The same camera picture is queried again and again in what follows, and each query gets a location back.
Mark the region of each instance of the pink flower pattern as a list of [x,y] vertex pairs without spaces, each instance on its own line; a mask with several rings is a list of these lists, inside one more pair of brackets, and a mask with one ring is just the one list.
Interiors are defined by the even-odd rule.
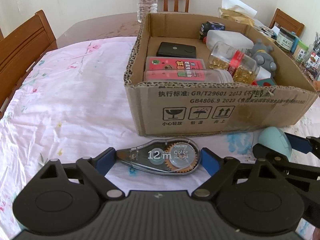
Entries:
[[99,49],[101,45],[90,45],[88,47],[88,53],[94,52],[96,49]]

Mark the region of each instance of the light blue object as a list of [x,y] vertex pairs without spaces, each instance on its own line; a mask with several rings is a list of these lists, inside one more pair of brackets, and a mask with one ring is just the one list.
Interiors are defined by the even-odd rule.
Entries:
[[293,42],[293,45],[292,45],[292,47],[291,47],[291,52],[292,53],[294,53],[294,51],[296,50],[296,48],[297,48],[297,45],[298,45],[298,42],[299,42],[299,37],[296,35],[296,33],[295,32],[292,32],[292,34],[296,37],[295,38],[295,40],[294,40],[294,42]]
[[282,130],[276,127],[268,127],[259,136],[259,143],[287,156],[290,161],[291,144]]

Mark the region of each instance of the white plastic container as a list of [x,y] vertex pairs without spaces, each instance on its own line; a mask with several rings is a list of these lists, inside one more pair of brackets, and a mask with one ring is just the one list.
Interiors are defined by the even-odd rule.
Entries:
[[237,32],[210,30],[207,35],[207,47],[212,50],[218,41],[222,41],[229,46],[246,53],[253,48],[253,42],[246,36]]

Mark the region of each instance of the red card pack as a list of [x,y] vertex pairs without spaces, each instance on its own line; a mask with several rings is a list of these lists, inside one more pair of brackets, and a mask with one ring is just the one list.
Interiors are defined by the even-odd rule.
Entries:
[[147,70],[192,70],[205,69],[204,61],[197,58],[147,57]]

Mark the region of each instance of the correction tape gear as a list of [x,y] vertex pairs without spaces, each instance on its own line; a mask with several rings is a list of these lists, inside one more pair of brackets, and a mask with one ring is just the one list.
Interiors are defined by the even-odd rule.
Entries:
[[167,148],[166,152],[169,153],[169,158],[164,162],[172,171],[185,173],[193,170],[197,164],[197,153],[189,143],[174,143]]

